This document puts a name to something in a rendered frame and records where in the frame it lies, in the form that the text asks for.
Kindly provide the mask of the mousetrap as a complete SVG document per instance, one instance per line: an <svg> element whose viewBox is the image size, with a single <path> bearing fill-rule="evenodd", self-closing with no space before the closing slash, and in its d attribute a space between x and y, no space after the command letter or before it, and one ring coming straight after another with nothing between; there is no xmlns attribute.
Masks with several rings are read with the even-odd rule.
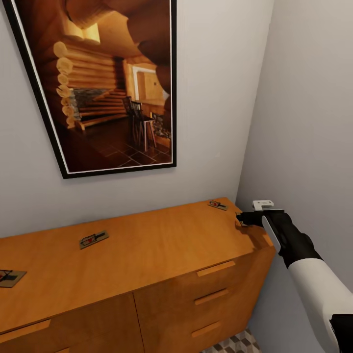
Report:
<svg viewBox="0 0 353 353"><path fill-rule="evenodd" d="M235 213L236 213L236 215L241 215L242 214L242 212L235 212ZM253 227L253 225L245 225L245 224L243 224L243 221L240 221L240 224L241 224L242 227Z"/></svg>
<svg viewBox="0 0 353 353"><path fill-rule="evenodd" d="M208 205L211 206L211 207L215 207L215 208L224 210L224 211L227 211L227 208L228 208L228 205L225 205L225 204L222 204L222 203L219 203L219 202L215 202L215 201L213 201L213 200L211 200L211 201L208 203Z"/></svg>
<svg viewBox="0 0 353 353"><path fill-rule="evenodd" d="M27 271L0 270L0 288L13 288Z"/></svg>
<svg viewBox="0 0 353 353"><path fill-rule="evenodd" d="M102 240L105 240L109 238L109 234L107 230L98 232L96 234L93 234L91 236L85 237L79 241L80 244L80 249L84 249L86 247L89 247L97 242L100 242Z"/></svg>

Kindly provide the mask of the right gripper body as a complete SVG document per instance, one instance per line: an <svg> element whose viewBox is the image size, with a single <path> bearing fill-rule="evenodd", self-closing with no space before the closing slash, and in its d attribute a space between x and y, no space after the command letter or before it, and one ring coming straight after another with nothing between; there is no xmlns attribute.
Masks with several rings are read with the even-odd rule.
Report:
<svg viewBox="0 0 353 353"><path fill-rule="evenodd" d="M243 212L242 217L243 217L243 224L245 225L257 225L259 226L257 222L257 217L261 212L255 211L255 212ZM261 227L261 226L259 226ZM261 227L262 228L262 227Z"/></svg>

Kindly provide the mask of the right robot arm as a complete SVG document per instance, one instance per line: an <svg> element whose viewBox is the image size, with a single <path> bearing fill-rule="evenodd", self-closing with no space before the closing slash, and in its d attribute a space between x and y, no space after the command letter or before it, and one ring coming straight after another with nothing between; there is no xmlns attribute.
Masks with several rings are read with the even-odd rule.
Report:
<svg viewBox="0 0 353 353"><path fill-rule="evenodd" d="M283 257L305 308L311 329L326 353L353 353L353 293L314 250L312 239L270 200L253 201L252 212L237 215L269 235Z"/></svg>

